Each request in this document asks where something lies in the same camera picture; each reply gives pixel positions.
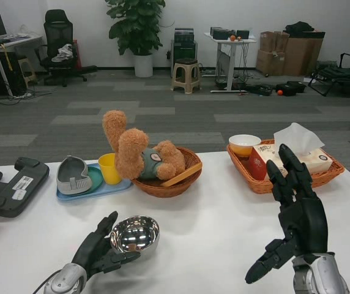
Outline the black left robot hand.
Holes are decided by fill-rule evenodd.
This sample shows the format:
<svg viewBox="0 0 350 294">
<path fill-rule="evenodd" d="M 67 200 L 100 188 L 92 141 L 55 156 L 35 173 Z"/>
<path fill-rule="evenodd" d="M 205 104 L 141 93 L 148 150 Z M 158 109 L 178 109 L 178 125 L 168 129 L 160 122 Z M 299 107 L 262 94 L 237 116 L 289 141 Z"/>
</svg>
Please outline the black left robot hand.
<svg viewBox="0 0 350 294">
<path fill-rule="evenodd" d="M 113 211 L 108 217 L 104 217 L 94 232 L 81 243 L 72 263 L 85 269 L 87 280 L 98 273 L 109 273 L 121 268 L 126 263 L 133 262 L 140 257 L 139 252 L 116 252 L 106 236 L 112 231 L 117 220 L 118 213 Z"/>
</svg>

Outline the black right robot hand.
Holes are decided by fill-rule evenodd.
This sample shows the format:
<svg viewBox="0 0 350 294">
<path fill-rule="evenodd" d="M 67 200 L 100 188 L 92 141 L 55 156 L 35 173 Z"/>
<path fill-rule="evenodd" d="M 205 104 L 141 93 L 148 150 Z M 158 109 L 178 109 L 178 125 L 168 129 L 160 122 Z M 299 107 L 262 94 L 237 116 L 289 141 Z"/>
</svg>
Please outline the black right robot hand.
<svg viewBox="0 0 350 294">
<path fill-rule="evenodd" d="M 288 174 L 283 176 L 272 160 L 267 161 L 267 173 L 274 199 L 280 203 L 278 218 L 285 237 L 265 247 L 265 253 L 246 274 L 247 284 L 260 280 L 273 268 L 281 268 L 292 257 L 327 252 L 327 218 L 322 201 L 312 189 L 308 168 L 285 144 L 280 145 L 278 153 Z"/>
</svg>

